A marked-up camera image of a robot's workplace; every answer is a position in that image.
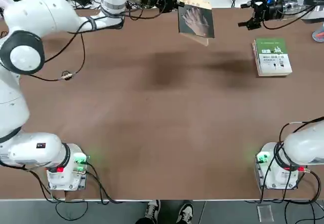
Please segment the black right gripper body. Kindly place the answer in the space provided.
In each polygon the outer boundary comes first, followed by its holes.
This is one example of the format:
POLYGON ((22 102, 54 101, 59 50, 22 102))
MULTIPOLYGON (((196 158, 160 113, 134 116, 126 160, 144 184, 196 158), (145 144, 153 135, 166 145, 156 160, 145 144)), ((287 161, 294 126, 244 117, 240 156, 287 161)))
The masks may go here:
POLYGON ((265 0, 262 8, 261 18, 263 21, 280 20, 284 17, 282 0, 265 0))

